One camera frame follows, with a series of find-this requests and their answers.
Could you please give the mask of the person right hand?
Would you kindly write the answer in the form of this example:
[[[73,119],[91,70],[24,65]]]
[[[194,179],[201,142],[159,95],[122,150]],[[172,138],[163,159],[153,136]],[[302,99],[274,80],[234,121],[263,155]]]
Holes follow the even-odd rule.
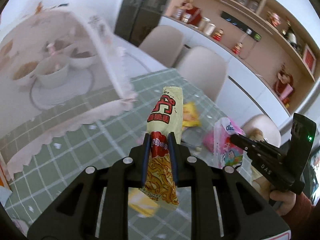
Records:
[[[291,191],[281,192],[274,190],[270,193],[270,199],[276,202],[281,202],[276,209],[276,213],[280,216],[288,214],[296,203],[296,194]]]

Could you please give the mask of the red sleeve forearm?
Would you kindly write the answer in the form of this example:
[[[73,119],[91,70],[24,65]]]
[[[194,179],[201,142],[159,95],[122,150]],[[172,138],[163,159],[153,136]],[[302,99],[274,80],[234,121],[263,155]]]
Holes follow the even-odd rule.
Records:
[[[296,196],[296,203],[291,211],[282,218],[291,229],[292,239],[311,237],[315,230],[319,229],[319,202],[313,205],[311,200],[301,193]]]

